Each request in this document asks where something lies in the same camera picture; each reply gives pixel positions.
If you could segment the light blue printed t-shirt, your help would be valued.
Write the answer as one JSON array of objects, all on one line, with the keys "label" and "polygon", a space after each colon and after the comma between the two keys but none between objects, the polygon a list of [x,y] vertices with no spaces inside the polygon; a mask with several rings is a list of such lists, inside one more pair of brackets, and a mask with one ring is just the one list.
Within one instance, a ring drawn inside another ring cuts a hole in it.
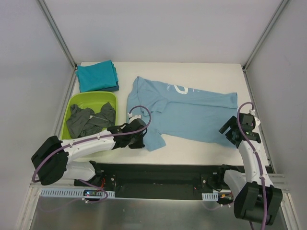
[{"label": "light blue printed t-shirt", "polygon": [[127,111],[149,122],[144,136],[148,151],[166,145],[162,135],[234,145],[219,129],[237,113],[237,93],[216,93],[137,77],[127,99]]}]

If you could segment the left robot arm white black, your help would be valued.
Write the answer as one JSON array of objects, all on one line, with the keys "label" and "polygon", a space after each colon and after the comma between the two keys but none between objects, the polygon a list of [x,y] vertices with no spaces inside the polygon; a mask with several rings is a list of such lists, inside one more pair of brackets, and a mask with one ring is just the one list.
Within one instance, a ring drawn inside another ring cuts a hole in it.
[{"label": "left robot arm white black", "polygon": [[95,161],[77,159],[100,151],[144,148],[147,124],[139,117],[121,126],[112,126],[83,138],[60,140],[49,137],[31,157],[34,183],[51,185],[60,179],[74,179],[75,186],[103,187],[104,174]]}]

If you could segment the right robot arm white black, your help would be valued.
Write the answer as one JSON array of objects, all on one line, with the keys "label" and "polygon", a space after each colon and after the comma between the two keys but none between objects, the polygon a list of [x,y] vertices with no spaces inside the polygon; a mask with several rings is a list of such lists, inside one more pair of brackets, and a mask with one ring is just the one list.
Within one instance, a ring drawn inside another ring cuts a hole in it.
[{"label": "right robot arm white black", "polygon": [[237,219],[260,223],[265,228],[274,223],[283,193],[273,185],[261,161],[261,139],[254,132],[258,122],[252,114],[238,113],[220,128],[219,132],[238,149],[245,172],[241,173],[235,166],[222,165],[216,184],[221,189],[231,190]]}]

